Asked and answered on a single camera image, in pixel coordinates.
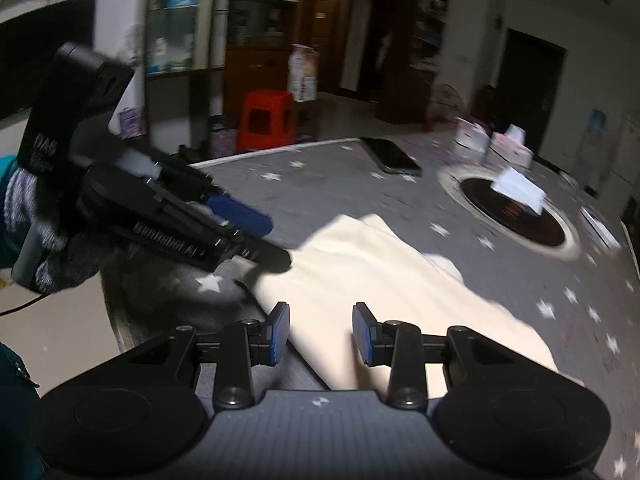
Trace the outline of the polka dot play tent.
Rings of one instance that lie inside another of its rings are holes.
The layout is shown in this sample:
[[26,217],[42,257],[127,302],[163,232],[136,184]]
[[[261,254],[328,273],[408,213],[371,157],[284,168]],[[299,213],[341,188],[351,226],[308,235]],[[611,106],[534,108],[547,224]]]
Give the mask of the polka dot play tent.
[[454,124],[464,113],[464,103],[450,84],[435,84],[427,104],[424,128],[434,131]]

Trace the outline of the black smartphone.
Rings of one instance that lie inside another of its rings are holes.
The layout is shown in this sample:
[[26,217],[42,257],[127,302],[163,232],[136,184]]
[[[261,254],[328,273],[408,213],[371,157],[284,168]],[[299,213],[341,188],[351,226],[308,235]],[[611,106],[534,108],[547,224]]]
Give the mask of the black smartphone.
[[393,141],[370,136],[360,136],[359,140],[378,168],[386,174],[422,176],[422,168]]

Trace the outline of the white pink tissue box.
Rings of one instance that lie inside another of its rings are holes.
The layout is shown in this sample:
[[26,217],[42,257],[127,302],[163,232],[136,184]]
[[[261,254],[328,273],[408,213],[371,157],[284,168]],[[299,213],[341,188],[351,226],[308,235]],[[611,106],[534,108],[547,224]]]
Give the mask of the white pink tissue box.
[[534,154],[526,148],[524,141],[525,131],[516,125],[510,125],[505,133],[495,132],[488,146],[486,162],[496,168],[528,171]]

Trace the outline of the red plastic stool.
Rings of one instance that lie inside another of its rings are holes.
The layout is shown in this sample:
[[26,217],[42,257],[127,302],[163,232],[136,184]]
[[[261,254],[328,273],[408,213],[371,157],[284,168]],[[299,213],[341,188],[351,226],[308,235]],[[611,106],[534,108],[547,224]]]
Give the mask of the red plastic stool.
[[244,96],[236,149],[239,152],[283,148],[296,141],[294,99],[285,90],[252,90]]

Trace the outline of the cream sweater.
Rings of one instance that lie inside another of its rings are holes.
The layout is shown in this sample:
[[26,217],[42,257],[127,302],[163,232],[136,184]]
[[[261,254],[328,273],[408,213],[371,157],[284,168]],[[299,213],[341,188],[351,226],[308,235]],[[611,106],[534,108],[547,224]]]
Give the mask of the cream sweater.
[[381,322],[412,323],[426,334],[468,326],[549,370],[556,367],[532,326],[472,292],[449,259],[418,252],[376,214],[335,217],[291,257],[292,266],[280,274],[242,258],[234,265],[264,312],[280,301],[290,306],[288,339],[332,390],[387,389],[388,368],[367,367],[358,354],[352,336],[357,302]]

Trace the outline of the water dispenser with blue bottle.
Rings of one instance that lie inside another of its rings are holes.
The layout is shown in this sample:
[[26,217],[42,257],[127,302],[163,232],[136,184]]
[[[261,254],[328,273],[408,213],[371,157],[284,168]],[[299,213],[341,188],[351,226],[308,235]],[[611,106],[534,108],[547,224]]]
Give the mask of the water dispenser with blue bottle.
[[602,142],[605,138],[608,116],[602,110],[593,108],[582,137],[573,166],[573,177],[580,188],[589,186],[600,162]]

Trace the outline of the small white pink box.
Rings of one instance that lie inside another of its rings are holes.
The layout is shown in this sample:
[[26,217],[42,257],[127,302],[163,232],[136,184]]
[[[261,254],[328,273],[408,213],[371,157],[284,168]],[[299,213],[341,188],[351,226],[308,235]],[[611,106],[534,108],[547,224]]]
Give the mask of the small white pink box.
[[490,136],[481,124],[464,118],[457,119],[452,146],[454,156],[470,162],[480,162],[485,157],[489,142]]

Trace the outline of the round induction cooktop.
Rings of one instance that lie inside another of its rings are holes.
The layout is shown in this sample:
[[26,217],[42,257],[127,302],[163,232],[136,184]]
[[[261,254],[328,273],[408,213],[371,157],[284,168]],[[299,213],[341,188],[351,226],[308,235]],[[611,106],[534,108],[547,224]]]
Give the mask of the round induction cooktop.
[[574,261],[580,256],[580,238],[574,224],[548,200],[542,213],[496,192],[498,174],[488,168],[454,165],[438,170],[442,189],[475,218],[532,252],[548,258]]

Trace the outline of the white remote control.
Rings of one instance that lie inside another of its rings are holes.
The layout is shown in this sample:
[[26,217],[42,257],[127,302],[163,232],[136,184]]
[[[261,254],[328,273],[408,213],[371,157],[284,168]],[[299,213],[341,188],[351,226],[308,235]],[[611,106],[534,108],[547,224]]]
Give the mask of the white remote control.
[[582,207],[580,208],[580,214],[594,238],[599,241],[603,248],[609,252],[617,252],[620,249],[620,242],[590,209]]

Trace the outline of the white paper bag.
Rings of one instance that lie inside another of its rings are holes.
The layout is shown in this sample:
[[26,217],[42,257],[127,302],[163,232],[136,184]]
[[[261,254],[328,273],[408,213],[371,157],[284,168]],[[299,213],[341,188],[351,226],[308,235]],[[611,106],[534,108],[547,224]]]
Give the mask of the white paper bag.
[[319,53],[303,44],[292,44],[288,58],[288,92],[297,103],[317,99]]

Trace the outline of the white tissue paper sheet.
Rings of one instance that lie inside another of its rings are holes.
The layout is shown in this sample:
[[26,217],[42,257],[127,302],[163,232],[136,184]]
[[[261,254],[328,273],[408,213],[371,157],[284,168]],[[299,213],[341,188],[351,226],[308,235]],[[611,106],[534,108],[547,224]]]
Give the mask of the white tissue paper sheet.
[[541,216],[544,212],[546,192],[512,167],[501,171],[498,177],[492,181],[490,188],[494,192],[528,207],[537,216]]

